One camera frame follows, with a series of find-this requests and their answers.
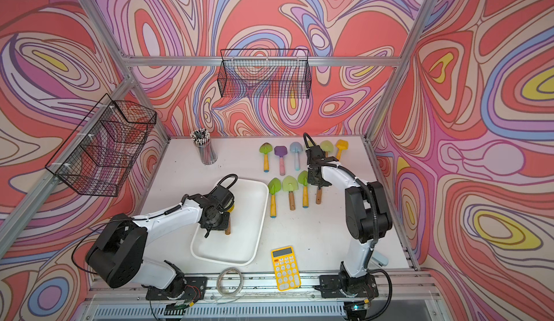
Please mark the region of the green wooden-handle shovel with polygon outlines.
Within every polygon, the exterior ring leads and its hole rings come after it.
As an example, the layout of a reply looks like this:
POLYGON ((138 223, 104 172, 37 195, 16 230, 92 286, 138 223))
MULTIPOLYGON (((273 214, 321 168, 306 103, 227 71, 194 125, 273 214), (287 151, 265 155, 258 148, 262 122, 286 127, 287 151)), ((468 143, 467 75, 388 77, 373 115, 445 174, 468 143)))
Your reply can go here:
POLYGON ((288 193, 289 197, 289 209, 291 211, 296 210, 296 202, 294 192, 299 189, 297 179, 291 175, 287 175, 282 182, 282 188, 288 193))
POLYGON ((316 201, 315 201, 316 204, 322 204, 322 199, 323 199, 323 187, 318 186, 316 191, 316 201))
POLYGON ((333 145, 333 143, 329 140, 324 140, 320 143, 320 148, 323 150, 323 152, 325 153, 325 156, 326 157, 329 157, 330 155, 333 154, 334 152, 334 149, 335 149, 335 146, 333 145))

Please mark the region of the light blue shovel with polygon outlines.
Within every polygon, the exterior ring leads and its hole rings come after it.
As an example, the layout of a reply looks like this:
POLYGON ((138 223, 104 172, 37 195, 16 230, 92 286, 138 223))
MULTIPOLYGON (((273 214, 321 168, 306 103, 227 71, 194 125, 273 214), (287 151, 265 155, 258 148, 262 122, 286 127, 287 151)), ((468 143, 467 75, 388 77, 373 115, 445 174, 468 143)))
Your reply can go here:
POLYGON ((294 168, 295 170, 300 170, 300 154, 304 152, 304 148, 299 142, 292 142, 289 146, 289 150, 294 157, 294 168))

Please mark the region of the yellow shovel wooden handle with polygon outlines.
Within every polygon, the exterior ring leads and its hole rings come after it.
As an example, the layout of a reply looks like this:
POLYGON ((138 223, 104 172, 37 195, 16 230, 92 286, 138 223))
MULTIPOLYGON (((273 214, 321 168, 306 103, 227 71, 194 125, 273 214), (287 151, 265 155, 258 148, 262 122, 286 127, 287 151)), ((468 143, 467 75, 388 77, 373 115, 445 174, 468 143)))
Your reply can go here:
POLYGON ((227 210, 227 228, 225 229, 224 233, 226 235, 230 235, 231 234, 231 213, 233 211, 233 209, 235 208, 235 206, 231 206, 228 210, 227 210))

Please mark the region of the purple shovel pink handle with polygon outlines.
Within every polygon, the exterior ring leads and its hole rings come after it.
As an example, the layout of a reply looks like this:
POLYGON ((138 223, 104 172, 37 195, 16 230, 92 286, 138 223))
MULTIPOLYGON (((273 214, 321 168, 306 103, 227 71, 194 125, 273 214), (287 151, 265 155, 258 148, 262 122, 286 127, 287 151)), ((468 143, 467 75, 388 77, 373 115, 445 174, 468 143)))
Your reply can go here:
POLYGON ((286 167, 284 158, 288 154, 288 149, 286 146, 275 146, 274 147, 274 154, 279 158, 279 173, 281 176, 286 175, 286 167))

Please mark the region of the green shovel blue-tip handle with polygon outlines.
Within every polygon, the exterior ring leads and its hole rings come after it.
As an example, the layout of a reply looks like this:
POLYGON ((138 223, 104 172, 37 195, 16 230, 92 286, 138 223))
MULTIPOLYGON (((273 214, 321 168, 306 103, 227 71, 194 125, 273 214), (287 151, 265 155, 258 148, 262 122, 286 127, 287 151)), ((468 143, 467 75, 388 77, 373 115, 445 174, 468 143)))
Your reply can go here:
POLYGON ((268 184, 268 190, 271 195, 271 204, 270 204, 270 217, 276 218, 277 216, 277 207, 276 207, 276 194, 281 190, 282 184, 279 178, 273 178, 268 184))

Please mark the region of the green shovel yellow handle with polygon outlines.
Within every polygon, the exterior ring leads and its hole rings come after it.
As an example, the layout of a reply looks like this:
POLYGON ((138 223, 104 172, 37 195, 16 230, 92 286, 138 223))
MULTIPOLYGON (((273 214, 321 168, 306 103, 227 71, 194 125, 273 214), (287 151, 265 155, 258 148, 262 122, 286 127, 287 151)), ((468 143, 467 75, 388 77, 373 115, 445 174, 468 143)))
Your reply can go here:
POLYGON ((270 171, 270 164, 269 164, 268 155, 272 151, 273 151, 273 146, 268 142, 263 143, 259 148, 259 152, 263 155, 263 171, 264 172, 269 172, 270 171))

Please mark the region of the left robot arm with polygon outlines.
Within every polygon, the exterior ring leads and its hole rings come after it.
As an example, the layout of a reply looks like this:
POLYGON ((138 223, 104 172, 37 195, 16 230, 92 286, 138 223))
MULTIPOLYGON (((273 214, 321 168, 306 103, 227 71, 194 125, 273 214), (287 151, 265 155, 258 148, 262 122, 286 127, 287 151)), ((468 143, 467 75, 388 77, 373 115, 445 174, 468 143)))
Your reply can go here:
POLYGON ((229 227, 235 196, 221 185, 206 195, 184 195, 180 203, 150 215, 118 214, 102 230, 85 262, 111 288, 141 284, 167 299, 180 299, 185 274, 168 260, 144 256, 148 245, 188 225, 199 224, 206 236, 229 227))

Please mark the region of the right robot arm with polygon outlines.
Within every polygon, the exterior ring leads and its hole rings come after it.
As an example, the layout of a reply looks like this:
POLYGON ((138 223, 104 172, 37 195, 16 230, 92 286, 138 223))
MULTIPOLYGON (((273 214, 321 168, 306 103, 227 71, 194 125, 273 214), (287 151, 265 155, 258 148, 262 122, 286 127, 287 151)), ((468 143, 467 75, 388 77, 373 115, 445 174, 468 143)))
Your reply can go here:
POLYGON ((334 157, 326 157, 315 145, 306 149, 308 183, 324 188, 333 186, 345 197, 346 226, 352 237, 340 274, 348 280, 369 273, 368 265, 379 239, 392 229, 392 216, 383 185, 363 181, 334 157))

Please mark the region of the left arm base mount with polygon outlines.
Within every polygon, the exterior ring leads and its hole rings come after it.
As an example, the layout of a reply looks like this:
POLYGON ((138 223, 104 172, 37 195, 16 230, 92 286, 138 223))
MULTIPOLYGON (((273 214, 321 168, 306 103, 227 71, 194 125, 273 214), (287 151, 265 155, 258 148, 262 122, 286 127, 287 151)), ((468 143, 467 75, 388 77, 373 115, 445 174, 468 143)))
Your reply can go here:
POLYGON ((166 289, 149 287, 146 300, 150 302, 196 303, 204 298, 207 282, 208 278, 206 276, 178 276, 166 289))

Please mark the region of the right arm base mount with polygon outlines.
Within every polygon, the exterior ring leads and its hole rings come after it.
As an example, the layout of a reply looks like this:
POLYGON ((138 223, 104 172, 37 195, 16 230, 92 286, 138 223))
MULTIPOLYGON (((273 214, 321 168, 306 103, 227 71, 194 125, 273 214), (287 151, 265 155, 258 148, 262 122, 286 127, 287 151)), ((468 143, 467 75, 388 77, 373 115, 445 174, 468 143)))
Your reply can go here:
POLYGON ((352 278, 346 273, 322 275, 315 289, 326 299, 344 297, 373 300, 379 296, 375 278, 369 273, 358 278, 352 278))

